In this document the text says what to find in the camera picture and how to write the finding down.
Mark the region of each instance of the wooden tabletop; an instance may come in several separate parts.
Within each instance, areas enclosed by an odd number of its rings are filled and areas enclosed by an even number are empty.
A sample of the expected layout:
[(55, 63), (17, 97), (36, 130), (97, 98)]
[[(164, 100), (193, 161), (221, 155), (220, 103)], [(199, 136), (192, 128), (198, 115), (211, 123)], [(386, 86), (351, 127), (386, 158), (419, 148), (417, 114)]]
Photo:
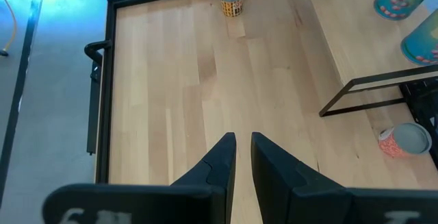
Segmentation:
[(402, 39), (427, 16), (417, 8), (403, 21), (389, 21), (374, 0), (311, 0), (342, 84), (358, 77), (419, 67), (400, 49)]
[(438, 188), (428, 154), (392, 160), (378, 148), (382, 130), (413, 122), (405, 104), (318, 116), (339, 82), (309, 0), (245, 0), (235, 18), (220, 0), (161, 0), (119, 8), (116, 24), (110, 184), (171, 184), (235, 132), (231, 222), (262, 223), (250, 158), (258, 131), (343, 186)]

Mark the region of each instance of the wooden table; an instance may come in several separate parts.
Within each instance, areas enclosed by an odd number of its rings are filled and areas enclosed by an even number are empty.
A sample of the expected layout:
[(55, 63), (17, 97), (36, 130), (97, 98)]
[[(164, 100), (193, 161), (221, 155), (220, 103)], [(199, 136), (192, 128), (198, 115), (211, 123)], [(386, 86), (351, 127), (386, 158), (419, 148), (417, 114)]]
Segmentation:
[(397, 161), (378, 148), (379, 132), (412, 122), (405, 104), (319, 117), (343, 84), (310, 0), (245, 0), (235, 18), (220, 0), (161, 0), (118, 8), (114, 27), (98, 183), (169, 185), (235, 132), (232, 223), (261, 223), (250, 158), (258, 131), (344, 186), (438, 188), (429, 155)]
[(438, 66), (419, 67), (408, 61), (400, 49), (402, 39), (428, 16), (424, 6), (403, 21), (389, 21), (375, 12), (374, 0), (310, 1), (343, 86), (320, 111), (321, 116), (403, 102), (394, 99), (329, 111), (341, 97), (352, 92), (438, 75)]

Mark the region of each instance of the gray carpet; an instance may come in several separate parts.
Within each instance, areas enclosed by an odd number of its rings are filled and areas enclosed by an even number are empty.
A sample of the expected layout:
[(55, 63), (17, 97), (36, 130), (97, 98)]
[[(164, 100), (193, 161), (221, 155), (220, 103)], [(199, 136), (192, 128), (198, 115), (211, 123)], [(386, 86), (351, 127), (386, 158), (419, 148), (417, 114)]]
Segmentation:
[[(1, 142), (30, 9), (30, 0), (10, 1), (19, 33), (11, 57), (0, 61)], [(1, 18), (9, 16), (0, 4)], [(83, 47), (104, 38), (105, 15), (106, 0), (43, 0), (0, 223), (42, 223), (42, 202), (50, 192), (66, 184), (93, 182), (94, 156), (86, 153), (91, 60)], [(1, 19), (0, 24), (12, 28), (11, 21)], [(7, 40), (3, 34), (0, 38), (0, 43)]]

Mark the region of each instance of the wooden shelf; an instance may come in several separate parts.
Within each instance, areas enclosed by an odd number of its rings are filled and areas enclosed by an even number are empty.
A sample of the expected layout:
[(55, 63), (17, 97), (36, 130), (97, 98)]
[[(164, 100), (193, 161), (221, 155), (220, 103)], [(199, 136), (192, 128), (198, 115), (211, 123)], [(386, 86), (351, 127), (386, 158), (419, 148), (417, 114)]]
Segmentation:
[(419, 67), (405, 58), (400, 43), (428, 16), (422, 5), (403, 21), (390, 21), (375, 12), (374, 0), (311, 2), (343, 85), (359, 77)]

